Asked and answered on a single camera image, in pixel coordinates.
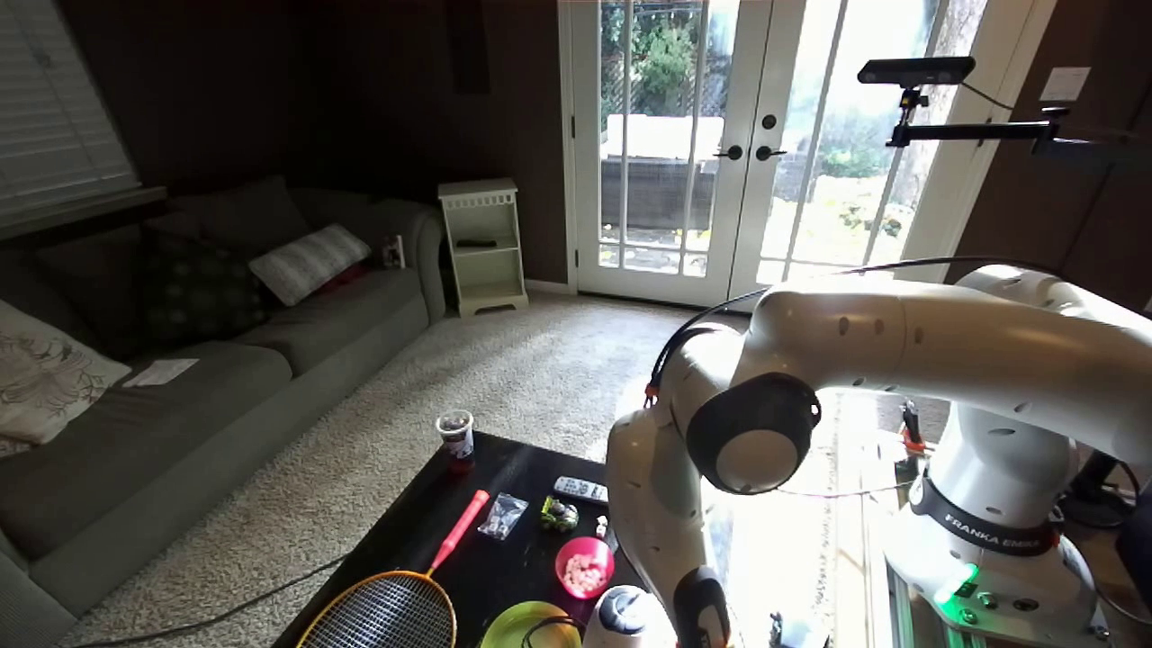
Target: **red object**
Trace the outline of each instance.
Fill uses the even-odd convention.
[[[574,536],[551,561],[554,580],[575,599],[596,599],[617,580],[617,551],[603,536]]]
[[[453,529],[438,538],[438,551],[436,551],[428,573],[436,573],[438,561],[446,561],[446,557],[456,551],[462,536],[473,529],[477,514],[479,514],[491,500],[494,500],[494,491],[485,491],[485,489],[477,489],[477,491],[473,491],[465,514],[462,514],[462,519],[453,523]]]
[[[903,453],[908,458],[927,458],[927,442],[903,431]]]
[[[364,278],[364,263],[352,263],[350,269],[335,273],[328,285],[322,285],[315,293],[332,293],[347,285],[352,285],[357,278]]]

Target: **couch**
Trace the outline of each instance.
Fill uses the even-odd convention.
[[[364,242],[369,257],[291,307],[260,292],[252,316],[200,333],[156,326],[140,307],[156,299],[156,266],[140,269],[153,238],[214,245],[252,266],[332,223]],[[404,266],[383,263],[392,242]],[[432,206],[285,179],[174,197],[143,223],[6,247],[0,299],[129,373],[52,442],[0,458],[0,644],[57,644],[82,610],[436,325],[446,314],[438,247]],[[196,363],[170,381],[129,385],[156,361]]]

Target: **beige carpet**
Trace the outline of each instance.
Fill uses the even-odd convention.
[[[315,563],[378,523],[436,449],[432,418],[468,406],[479,428],[551,449],[606,458],[614,419],[642,404],[653,356],[688,308],[533,293],[528,308],[444,321],[278,453],[200,529],[107,597],[71,635],[107,639],[221,615]],[[828,431],[780,495],[717,500],[717,563],[740,634],[765,644],[766,610],[828,615],[832,449]],[[182,639],[272,644],[328,573]]]

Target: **window blind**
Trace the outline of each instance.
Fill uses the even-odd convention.
[[[0,0],[0,233],[140,189],[54,0]]]

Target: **small white cabinet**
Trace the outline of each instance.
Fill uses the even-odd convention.
[[[462,316],[528,307],[513,179],[438,184]]]

